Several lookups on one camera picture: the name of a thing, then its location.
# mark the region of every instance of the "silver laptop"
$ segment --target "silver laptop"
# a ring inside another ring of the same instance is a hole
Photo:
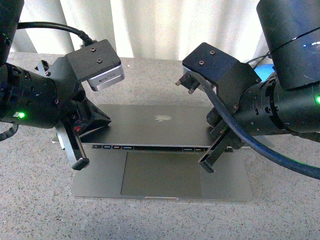
[[[75,172],[74,196],[249,201],[246,149],[225,152],[207,173],[199,158],[211,146],[210,107],[98,106],[112,120],[81,137],[87,168]]]

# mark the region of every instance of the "granite countertop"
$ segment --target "granite countertop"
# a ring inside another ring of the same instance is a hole
[[[8,62],[33,70],[53,54],[12,52]],[[126,78],[100,92],[95,104],[211,106],[174,83],[180,61],[122,58]],[[0,239],[319,239],[319,181],[246,150],[253,200],[171,201],[74,197],[74,171],[54,129],[20,126],[0,143]],[[268,137],[275,150],[320,166],[320,144],[290,135]]]

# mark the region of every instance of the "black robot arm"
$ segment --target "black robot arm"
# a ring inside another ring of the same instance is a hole
[[[276,70],[267,81],[207,43],[182,61],[186,73],[176,84],[190,94],[201,85],[214,105],[207,121],[216,140],[199,163],[212,173],[226,146],[238,149],[246,142],[273,162],[320,179],[320,168],[287,158],[251,137],[292,134],[319,142],[320,2],[261,0],[257,12]]]

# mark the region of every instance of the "green led light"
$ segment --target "green led light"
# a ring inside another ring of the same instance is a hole
[[[18,118],[21,118],[21,119],[23,119],[25,116],[26,115],[24,112],[19,112],[19,114],[18,114]]]

